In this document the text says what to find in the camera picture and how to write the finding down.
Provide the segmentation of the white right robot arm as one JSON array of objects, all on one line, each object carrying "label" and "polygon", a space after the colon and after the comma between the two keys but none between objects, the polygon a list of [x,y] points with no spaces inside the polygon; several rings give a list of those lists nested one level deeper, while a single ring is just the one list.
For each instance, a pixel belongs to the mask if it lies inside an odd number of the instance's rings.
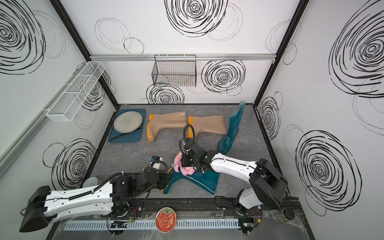
[{"label": "white right robot arm", "polygon": [[244,161],[231,158],[217,151],[205,151],[191,138],[179,141],[182,166],[195,171],[227,174],[250,184],[237,197],[238,204],[249,210],[259,205],[282,211],[288,180],[266,159]]}]

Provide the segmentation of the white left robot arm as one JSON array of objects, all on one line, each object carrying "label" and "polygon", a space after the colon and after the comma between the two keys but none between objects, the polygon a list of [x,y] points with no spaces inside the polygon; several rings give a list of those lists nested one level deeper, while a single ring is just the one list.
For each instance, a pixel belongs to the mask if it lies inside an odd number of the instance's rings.
[{"label": "white left robot arm", "polygon": [[50,223],[91,215],[125,218],[138,210],[133,204],[141,195],[154,189],[163,190],[170,180],[167,171],[146,168],[141,173],[113,174],[93,187],[62,191],[39,187],[21,210],[19,231],[34,232]]}]

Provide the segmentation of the green rubber boot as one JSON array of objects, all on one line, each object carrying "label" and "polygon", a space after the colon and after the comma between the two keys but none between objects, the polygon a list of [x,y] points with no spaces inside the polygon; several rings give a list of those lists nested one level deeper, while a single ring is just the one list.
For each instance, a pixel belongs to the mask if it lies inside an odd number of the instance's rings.
[{"label": "green rubber boot", "polygon": [[217,184],[219,180],[219,173],[214,173],[211,171],[203,172],[194,172],[192,175],[184,176],[181,171],[175,171],[175,164],[172,164],[172,167],[168,170],[168,174],[171,174],[171,178],[168,181],[167,186],[161,190],[162,194],[167,194],[172,187],[172,185],[181,180],[185,179],[189,182],[199,186],[206,192],[214,195],[217,189]]},{"label": "green rubber boot", "polygon": [[230,123],[227,134],[219,141],[217,151],[223,155],[230,152],[232,145],[235,141],[237,134],[239,133],[240,123],[243,117],[244,108],[246,106],[245,101],[239,103],[238,109],[230,114]]}]

